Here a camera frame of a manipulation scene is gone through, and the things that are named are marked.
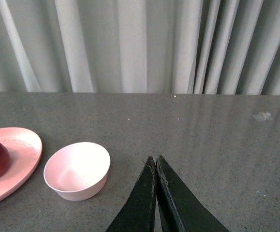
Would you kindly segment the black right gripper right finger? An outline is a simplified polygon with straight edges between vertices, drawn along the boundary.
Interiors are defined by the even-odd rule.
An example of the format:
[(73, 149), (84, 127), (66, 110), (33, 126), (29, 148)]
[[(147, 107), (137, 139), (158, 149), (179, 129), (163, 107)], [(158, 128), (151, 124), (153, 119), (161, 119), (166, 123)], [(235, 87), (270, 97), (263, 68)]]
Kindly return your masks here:
[(156, 160), (157, 200), (164, 232), (227, 232), (163, 156)]

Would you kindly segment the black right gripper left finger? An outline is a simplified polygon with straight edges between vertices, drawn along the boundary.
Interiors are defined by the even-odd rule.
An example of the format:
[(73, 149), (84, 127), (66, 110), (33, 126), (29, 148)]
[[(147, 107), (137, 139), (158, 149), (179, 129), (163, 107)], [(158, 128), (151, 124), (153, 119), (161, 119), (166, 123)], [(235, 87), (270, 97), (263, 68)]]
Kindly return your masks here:
[(153, 232), (157, 169), (152, 156), (145, 165), (126, 201), (109, 227), (108, 232)]

